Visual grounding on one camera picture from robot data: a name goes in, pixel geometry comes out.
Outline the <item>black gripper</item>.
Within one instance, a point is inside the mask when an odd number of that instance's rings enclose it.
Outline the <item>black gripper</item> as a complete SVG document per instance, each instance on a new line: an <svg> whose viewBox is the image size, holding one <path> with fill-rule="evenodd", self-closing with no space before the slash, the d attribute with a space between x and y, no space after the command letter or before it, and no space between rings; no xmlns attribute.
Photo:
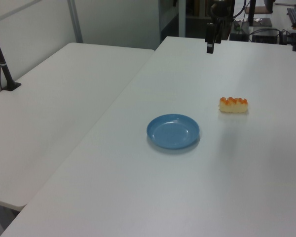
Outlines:
<svg viewBox="0 0 296 237"><path fill-rule="evenodd" d="M206 27L205 42L207 43L207 53L213 54L214 43L221 43L223 32L223 21L230 18L231 1L213 0L210 3L210 16L213 23L208 23Z"/></svg>

